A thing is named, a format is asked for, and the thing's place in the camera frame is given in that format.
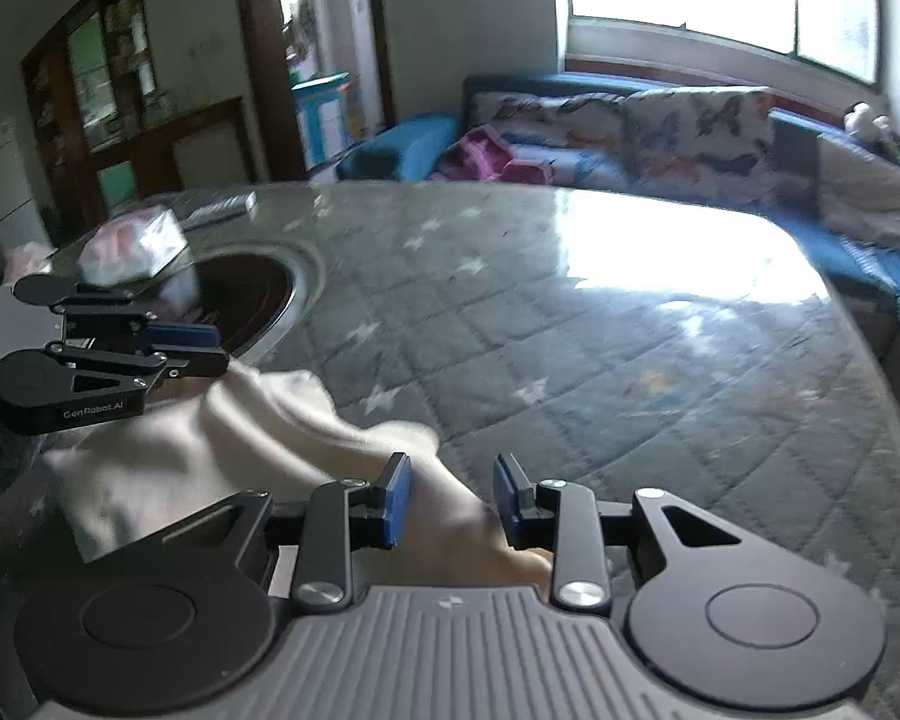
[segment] quilted tablecloth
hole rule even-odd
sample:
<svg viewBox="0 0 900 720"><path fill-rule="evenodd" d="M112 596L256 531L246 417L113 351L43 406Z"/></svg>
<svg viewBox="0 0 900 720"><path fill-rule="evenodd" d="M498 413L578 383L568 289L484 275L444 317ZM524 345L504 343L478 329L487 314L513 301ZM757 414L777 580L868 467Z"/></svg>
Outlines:
<svg viewBox="0 0 900 720"><path fill-rule="evenodd" d="M322 252L322 294L264 370L317 372L357 425L431 425L487 499L491 460L511 452L530 479L602 499L666 488L850 578L890 631L866 708L900 718L900 420L841 303L779 228L490 184L257 196L256 218L190 239ZM179 196L178 215L210 197ZM611 556L625 599L626 561Z"/></svg>

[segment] round black disc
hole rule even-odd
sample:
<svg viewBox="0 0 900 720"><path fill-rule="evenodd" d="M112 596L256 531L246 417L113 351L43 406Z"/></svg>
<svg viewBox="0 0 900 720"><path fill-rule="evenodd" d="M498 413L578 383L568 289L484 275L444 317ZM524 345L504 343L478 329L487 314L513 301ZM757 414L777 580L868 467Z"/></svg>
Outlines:
<svg viewBox="0 0 900 720"><path fill-rule="evenodd" d="M749 712L857 697L883 653L883 621L855 584L767 545L686 550L640 589L626 636L663 679Z"/></svg>
<svg viewBox="0 0 900 720"><path fill-rule="evenodd" d="M175 552L149 555L146 571L60 581L26 603L16 647L42 701L164 714L205 701L260 661L274 635L266 594L212 556Z"/></svg>

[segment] ribbed gray handle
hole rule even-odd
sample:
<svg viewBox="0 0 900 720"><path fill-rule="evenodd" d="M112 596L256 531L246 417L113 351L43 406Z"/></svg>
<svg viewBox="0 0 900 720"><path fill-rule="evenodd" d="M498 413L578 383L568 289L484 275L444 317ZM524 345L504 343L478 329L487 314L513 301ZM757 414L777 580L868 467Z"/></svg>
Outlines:
<svg viewBox="0 0 900 720"><path fill-rule="evenodd" d="M852 704L809 713L866 720ZM84 715L45 704L36 720ZM179 720L712 720L635 664L604 621L529 587L374 587L296 622L257 673Z"/></svg>

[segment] doorway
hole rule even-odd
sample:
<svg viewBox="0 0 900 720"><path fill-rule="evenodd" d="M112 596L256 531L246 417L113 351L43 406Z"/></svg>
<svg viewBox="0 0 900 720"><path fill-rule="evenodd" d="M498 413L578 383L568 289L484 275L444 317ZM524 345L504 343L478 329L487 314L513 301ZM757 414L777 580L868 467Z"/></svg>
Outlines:
<svg viewBox="0 0 900 720"><path fill-rule="evenodd" d="M274 180L326 170L354 143L392 127L383 0L240 0L240 6L268 158L274 152L284 167L281 175L271 162ZM295 167L304 175L291 179L290 161L302 162Z"/></svg>

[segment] white cloth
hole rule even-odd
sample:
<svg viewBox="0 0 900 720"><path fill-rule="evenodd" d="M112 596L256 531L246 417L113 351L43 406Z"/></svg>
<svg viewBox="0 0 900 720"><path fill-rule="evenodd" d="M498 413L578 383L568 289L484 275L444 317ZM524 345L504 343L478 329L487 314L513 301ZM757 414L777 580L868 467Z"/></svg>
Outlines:
<svg viewBox="0 0 900 720"><path fill-rule="evenodd" d="M354 554L357 584L536 584L547 557L506 546L495 512L437 459L427 427L358 429L307 371L261 374L233 362L216 381L171 382L139 418L61 434L47 452L60 505L85 560L189 517L240 490L305 500L334 479L376 478L410 455L399 546ZM286 595L295 550L282 550L271 594Z"/></svg>

